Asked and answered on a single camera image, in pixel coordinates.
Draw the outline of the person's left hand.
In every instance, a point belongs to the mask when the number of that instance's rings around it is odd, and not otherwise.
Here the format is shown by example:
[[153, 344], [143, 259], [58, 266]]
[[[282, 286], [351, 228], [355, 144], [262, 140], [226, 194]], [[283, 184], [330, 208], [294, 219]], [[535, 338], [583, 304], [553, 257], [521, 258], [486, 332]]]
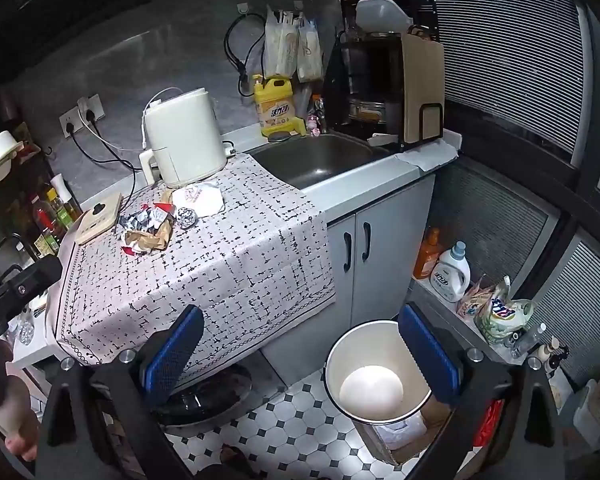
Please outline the person's left hand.
[[32, 411], [26, 383], [8, 372], [11, 360], [12, 349], [0, 339], [0, 430], [9, 452], [31, 463], [38, 457], [40, 422]]

